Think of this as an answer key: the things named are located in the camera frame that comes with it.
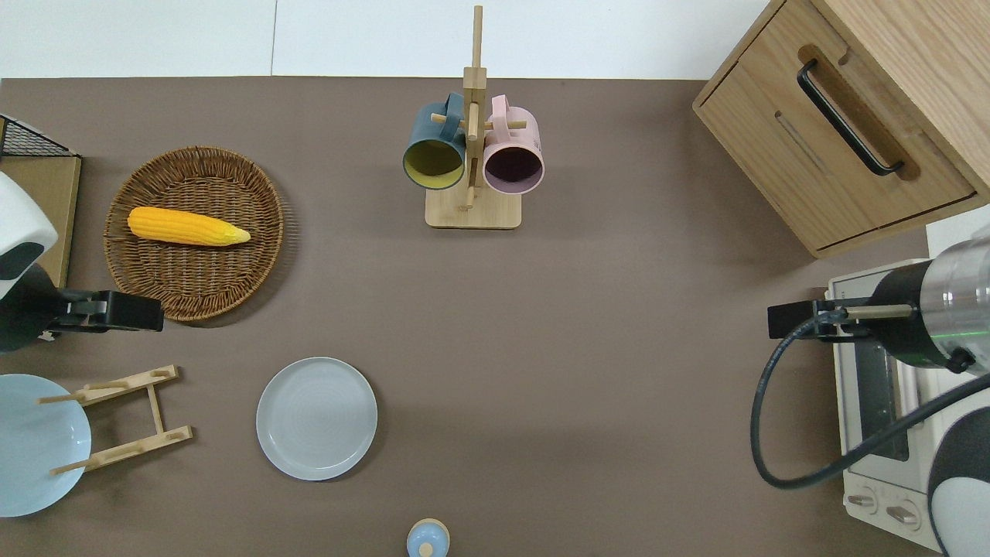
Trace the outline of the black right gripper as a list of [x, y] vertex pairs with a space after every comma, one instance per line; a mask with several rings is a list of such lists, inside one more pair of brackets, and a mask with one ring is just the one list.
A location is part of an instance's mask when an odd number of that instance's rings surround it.
[[[782, 340], [806, 320], [835, 308], [837, 308], [835, 301], [826, 299], [794, 301], [781, 306], [770, 306], [767, 308], [767, 336], [771, 340]], [[798, 339], [821, 342], [853, 341], [852, 336], [842, 335], [842, 329], [832, 323], [813, 325], [809, 332], [801, 334]]]

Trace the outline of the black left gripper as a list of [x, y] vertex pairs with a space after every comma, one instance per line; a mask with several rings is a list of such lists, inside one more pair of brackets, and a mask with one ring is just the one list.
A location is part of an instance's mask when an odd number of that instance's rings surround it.
[[162, 303], [117, 290], [61, 290], [60, 312], [54, 317], [57, 333], [160, 332]]

